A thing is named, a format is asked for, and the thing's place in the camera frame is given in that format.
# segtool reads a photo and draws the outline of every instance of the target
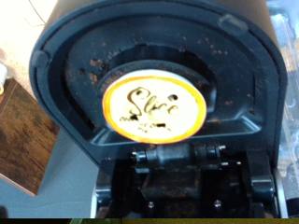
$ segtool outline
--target brown object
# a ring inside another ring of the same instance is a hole
[[[0,95],[0,177],[37,195],[58,126],[14,79]]]

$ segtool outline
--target gray surface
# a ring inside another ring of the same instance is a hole
[[[59,133],[37,196],[0,179],[0,205],[9,217],[90,217],[98,168],[63,132]]]

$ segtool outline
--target black plastic housing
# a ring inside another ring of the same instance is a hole
[[[186,140],[265,150],[272,166],[287,74],[265,1],[60,0],[36,43],[30,78],[37,101],[96,163],[149,145],[107,127],[105,89],[138,69],[163,69],[203,93],[203,129]]]

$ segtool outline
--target coffee pod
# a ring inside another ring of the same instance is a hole
[[[170,144],[197,133],[206,101],[186,78],[162,70],[139,70],[113,82],[103,97],[107,124],[136,142]]]

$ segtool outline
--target screw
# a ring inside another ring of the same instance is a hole
[[[148,205],[149,208],[153,208],[154,206],[155,206],[155,204],[153,202],[149,202],[149,205]]]
[[[221,207],[221,201],[216,200],[216,201],[214,202],[214,206],[215,206],[216,208]]]

